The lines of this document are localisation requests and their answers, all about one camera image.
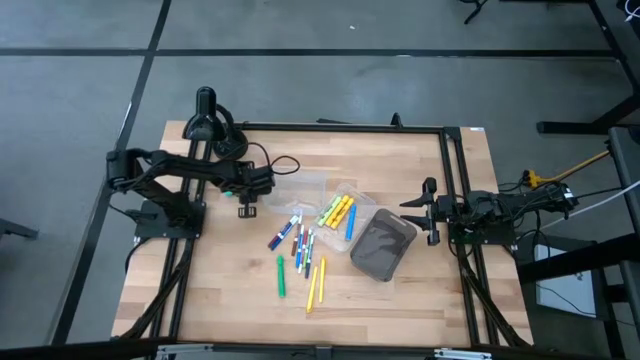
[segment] blue marker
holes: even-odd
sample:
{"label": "blue marker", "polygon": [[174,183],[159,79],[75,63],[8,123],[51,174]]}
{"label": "blue marker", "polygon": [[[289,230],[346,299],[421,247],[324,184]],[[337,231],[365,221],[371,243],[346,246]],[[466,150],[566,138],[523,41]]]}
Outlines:
{"label": "blue marker", "polygon": [[271,248],[271,251],[275,250],[276,247],[280,245],[282,240],[287,236],[287,234],[289,234],[289,231],[293,229],[293,224],[295,224],[296,221],[298,221],[298,217],[294,215],[291,220],[289,220],[287,225],[285,225],[284,228],[282,228],[282,230],[280,230],[280,232],[276,234],[273,240],[271,240],[271,242],[269,243],[269,248]]}
{"label": "blue marker", "polygon": [[351,240],[353,236],[353,224],[356,222],[356,204],[351,205],[351,210],[349,210],[349,222],[347,223],[347,241]]}
{"label": "blue marker", "polygon": [[298,252],[296,253],[296,269],[300,267],[302,260],[302,242],[304,241],[304,225],[300,225],[300,238],[298,239]]}

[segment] marker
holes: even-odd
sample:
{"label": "marker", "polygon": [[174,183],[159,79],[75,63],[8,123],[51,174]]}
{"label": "marker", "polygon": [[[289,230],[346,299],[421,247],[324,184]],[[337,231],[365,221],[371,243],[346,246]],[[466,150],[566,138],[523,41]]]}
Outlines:
{"label": "marker", "polygon": [[284,259],[282,258],[282,255],[278,255],[278,296],[287,296],[287,292],[284,287]]}
{"label": "marker", "polygon": [[309,299],[307,300],[307,314],[313,310],[313,294],[316,289],[316,278],[318,277],[318,267],[313,268],[313,278],[311,279],[311,288],[309,289]]}
{"label": "marker", "polygon": [[349,211],[349,208],[351,207],[351,205],[353,205],[353,198],[347,201],[347,203],[344,205],[342,210],[340,210],[340,213],[338,213],[338,216],[336,216],[335,220],[333,220],[333,223],[331,223],[332,229],[335,230],[338,227],[338,225],[340,225],[340,222],[342,221],[344,216],[347,214],[347,211]]}
{"label": "marker", "polygon": [[320,302],[322,303],[322,300],[324,300],[324,269],[325,267],[327,267],[327,259],[323,256],[322,257],[322,262],[320,264]]}
{"label": "marker", "polygon": [[331,213],[333,213],[333,210],[335,210],[336,207],[338,206],[338,204],[340,204],[341,200],[342,200],[341,196],[336,196],[333,199],[333,202],[331,203],[331,206],[329,207],[327,212],[324,213],[324,215],[322,216],[322,218],[320,220],[318,220],[318,226],[323,226],[324,223],[327,222],[327,220],[329,219],[329,216],[331,216]]}
{"label": "marker", "polygon": [[302,251],[300,252],[300,264],[298,264],[298,274],[302,272],[304,267],[304,257],[307,254],[307,242],[309,241],[309,231],[304,233],[304,239],[302,241]]}
{"label": "marker", "polygon": [[300,266],[300,260],[302,258],[302,243],[304,237],[304,225],[300,227],[300,236],[298,239],[298,253],[296,254],[296,269]]}
{"label": "marker", "polygon": [[295,256],[296,250],[298,249],[298,239],[300,238],[300,230],[302,227],[302,216],[298,218],[298,235],[293,238],[293,244],[291,245],[291,256]]}
{"label": "marker", "polygon": [[351,240],[351,237],[353,236],[353,225],[356,222],[356,208],[356,204],[353,204],[349,211],[349,222],[347,223],[347,235],[345,237],[347,241]]}
{"label": "marker", "polygon": [[338,213],[340,213],[340,210],[342,210],[342,208],[347,204],[348,201],[349,201],[349,196],[345,195],[342,197],[342,200],[340,200],[340,204],[338,204],[338,206],[336,206],[336,209],[333,210],[333,213],[331,213],[325,225],[331,226],[331,224],[333,224],[333,221],[338,216]]}
{"label": "marker", "polygon": [[307,237],[304,241],[306,247],[304,249],[304,257],[302,258],[302,266],[300,270],[304,270],[304,268],[307,266],[307,260],[309,259],[309,251],[311,251],[311,239],[313,239],[313,236],[311,235],[311,229],[309,229],[309,232],[307,233]]}
{"label": "marker", "polygon": [[316,237],[316,234],[311,235],[311,240],[309,240],[309,254],[307,255],[307,266],[304,269],[304,278],[309,278],[309,269],[311,269],[311,255],[313,254],[313,239]]}
{"label": "marker", "polygon": [[269,248],[271,249],[271,251],[275,250],[276,247],[280,245],[282,240],[287,236],[287,234],[289,234],[289,231],[293,229],[293,224],[295,224],[296,221],[298,221],[298,216],[293,215],[287,225],[285,225],[284,228],[282,228],[282,230],[280,230],[280,232],[276,234],[276,236],[271,240],[271,242],[269,243]]}

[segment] gray floor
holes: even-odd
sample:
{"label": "gray floor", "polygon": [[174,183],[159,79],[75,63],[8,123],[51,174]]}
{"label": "gray floor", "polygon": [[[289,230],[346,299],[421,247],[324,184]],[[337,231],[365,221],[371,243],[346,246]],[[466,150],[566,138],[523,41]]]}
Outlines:
{"label": "gray floor", "polygon": [[[160,5],[6,0],[0,2],[0,47],[144,48]],[[640,41],[614,1],[600,6],[637,67]],[[160,48],[606,46],[585,5],[490,1],[465,27],[470,10],[453,0],[174,1]],[[0,243],[0,347],[47,341],[104,175],[104,154],[117,138],[141,63],[137,57],[0,57],[0,149],[6,154],[0,160],[0,217],[41,231],[34,242],[5,237]],[[516,180],[525,168],[555,174],[602,151],[603,137],[540,136],[535,123],[590,121],[630,93],[610,61],[156,58],[130,147],[157,147],[166,120],[192,114],[202,85],[214,87],[219,101],[242,121],[324,117],[386,124],[397,111],[406,124],[482,126],[501,182]],[[619,185],[610,160],[568,182],[575,193]],[[138,202],[132,195],[114,199],[125,207]],[[550,233],[606,240],[630,230],[624,203],[614,201]],[[108,338],[132,231],[128,220],[108,214],[70,341]],[[616,269],[607,273],[610,281],[619,277]],[[625,306],[616,310],[630,319]],[[599,324],[535,306],[530,314],[537,344],[607,354]],[[572,336],[546,331],[552,324]],[[622,325],[621,331],[628,357],[640,357],[634,329]]]}

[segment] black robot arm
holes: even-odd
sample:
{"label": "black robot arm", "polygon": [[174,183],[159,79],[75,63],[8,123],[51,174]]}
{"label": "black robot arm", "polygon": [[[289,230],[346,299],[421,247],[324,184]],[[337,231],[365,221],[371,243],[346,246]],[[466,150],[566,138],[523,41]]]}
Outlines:
{"label": "black robot arm", "polygon": [[404,207],[427,206],[426,216],[401,217],[422,230],[430,230],[428,244],[439,242],[436,222],[449,224],[449,238],[463,244],[512,245],[513,222],[536,211],[562,212],[568,216],[578,201],[562,183],[548,183],[523,194],[470,191],[466,197],[440,195],[434,200],[436,180],[427,178],[422,196],[400,204]]}
{"label": "black robot arm", "polygon": [[[141,161],[150,167],[144,171]],[[163,175],[211,182],[223,192],[231,192],[240,199],[244,209],[240,217],[255,217],[255,208],[248,204],[259,195],[271,193],[275,185],[270,166],[254,167],[251,161],[190,159],[166,151],[129,149],[107,154],[107,183],[117,192],[135,191],[164,210],[169,227],[194,226],[196,211],[186,194],[171,192],[155,181]]]}

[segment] wooden tabletop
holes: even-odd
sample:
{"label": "wooden tabletop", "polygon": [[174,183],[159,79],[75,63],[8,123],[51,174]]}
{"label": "wooden tabletop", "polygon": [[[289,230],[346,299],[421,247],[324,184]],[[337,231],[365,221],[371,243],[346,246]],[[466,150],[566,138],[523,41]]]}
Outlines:
{"label": "wooden tabletop", "polygon": [[[182,121],[170,121],[161,148],[186,155],[189,142],[181,138]],[[463,128],[463,146],[472,189],[497,191],[493,164],[482,129]],[[303,170],[328,174],[327,197],[340,183],[349,183],[377,205],[396,214],[424,214],[399,208],[417,198],[428,176],[446,192],[438,137],[428,134],[370,134],[246,131],[271,159],[291,155]],[[450,144],[456,191],[461,193],[455,151]],[[245,159],[264,165],[264,155],[250,147]],[[160,181],[177,191],[181,179]],[[461,280],[456,259],[442,243],[426,244],[419,232],[399,263],[394,277],[376,282],[351,265],[348,253],[336,253],[321,242],[314,259],[327,257],[325,300],[305,307],[310,280],[285,266],[287,296],[278,297],[276,257],[285,261],[289,236],[275,252],[267,243],[290,216],[271,213],[258,202],[258,216],[239,219],[237,198],[227,198],[208,185],[207,214],[197,241],[185,297],[179,339],[203,342],[288,344],[469,346]],[[304,224],[311,224],[305,218]],[[128,330],[155,296],[167,249],[166,239],[154,239],[132,257],[120,299],[113,335]],[[484,246],[491,295],[518,334],[531,342],[529,322],[513,259],[500,246]],[[165,309],[162,334],[168,332],[173,298]],[[476,299],[481,339],[486,342],[482,307]]]}

